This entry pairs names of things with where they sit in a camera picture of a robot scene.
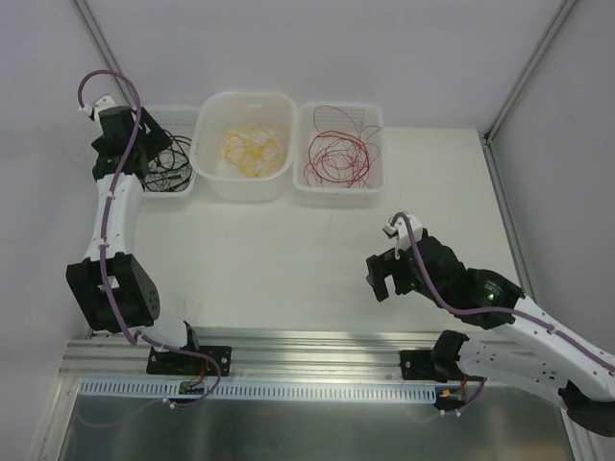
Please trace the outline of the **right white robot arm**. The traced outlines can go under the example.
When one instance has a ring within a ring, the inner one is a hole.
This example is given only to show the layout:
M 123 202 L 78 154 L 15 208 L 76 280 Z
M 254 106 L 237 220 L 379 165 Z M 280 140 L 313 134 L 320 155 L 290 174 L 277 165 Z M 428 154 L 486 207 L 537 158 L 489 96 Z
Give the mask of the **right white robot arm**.
M 382 302 L 392 278 L 395 293 L 442 298 L 461 322 L 491 331 L 526 350 L 518 355 L 476 337 L 445 330 L 428 352 L 404 352 L 402 375 L 441 383 L 488 378 L 522 389 L 566 411 L 596 434 L 614 434 L 614 357 L 580 338 L 542 310 L 514 282 L 486 269 L 467 268 L 454 252 L 424 233 L 366 260 L 367 282 Z

